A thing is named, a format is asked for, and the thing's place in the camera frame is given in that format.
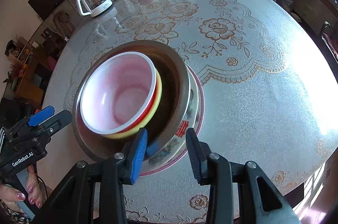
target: painted fingernail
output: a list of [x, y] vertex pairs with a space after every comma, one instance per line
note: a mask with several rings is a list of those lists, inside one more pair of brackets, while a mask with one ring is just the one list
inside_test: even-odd
[[20, 191], [16, 192], [16, 197], [18, 199], [20, 199], [20, 200], [25, 200], [26, 199], [25, 195], [22, 192], [20, 192]]
[[32, 193], [33, 192], [33, 190], [34, 190], [34, 187], [33, 187], [33, 185], [29, 185], [28, 186], [28, 193]]

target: floor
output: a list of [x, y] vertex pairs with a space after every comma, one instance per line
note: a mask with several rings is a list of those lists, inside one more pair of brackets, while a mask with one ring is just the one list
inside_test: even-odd
[[338, 149], [304, 187], [305, 197], [293, 210], [302, 224], [319, 224], [338, 199]]

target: metal bowl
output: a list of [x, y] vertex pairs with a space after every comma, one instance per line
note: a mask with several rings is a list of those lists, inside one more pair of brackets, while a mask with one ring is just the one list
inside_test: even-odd
[[171, 47], [156, 41], [132, 41], [120, 45], [104, 54], [87, 71], [78, 87], [74, 104], [72, 124], [75, 138], [83, 151], [94, 161], [103, 161], [122, 150], [126, 142], [135, 135], [124, 139], [107, 139], [88, 129], [81, 117], [80, 99], [84, 85], [90, 75], [107, 59], [122, 52], [137, 51], [147, 55], [154, 63], [162, 79], [162, 97], [153, 118], [146, 125], [148, 147], [145, 159], [158, 152], [175, 134], [188, 105], [189, 74], [182, 58]]

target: human hand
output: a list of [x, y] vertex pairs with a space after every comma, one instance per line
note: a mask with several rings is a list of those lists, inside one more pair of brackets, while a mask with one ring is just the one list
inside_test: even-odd
[[[33, 166], [29, 166], [28, 178], [26, 181], [26, 190], [28, 193], [28, 201], [30, 204], [35, 204], [38, 208], [42, 205], [42, 193], [38, 185], [37, 177], [34, 173]], [[24, 211], [17, 205], [17, 201], [24, 201], [25, 195], [10, 186], [0, 184], [0, 198], [4, 204], [12, 211], [24, 213]]]

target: red chinese character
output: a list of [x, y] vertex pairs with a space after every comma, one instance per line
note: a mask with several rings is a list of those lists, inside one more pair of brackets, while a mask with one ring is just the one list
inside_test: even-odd
[[185, 131], [187, 130], [189, 126], [189, 122], [188, 121], [182, 121], [179, 128], [176, 131], [176, 135], [180, 138], [183, 137], [183, 135], [185, 134]]

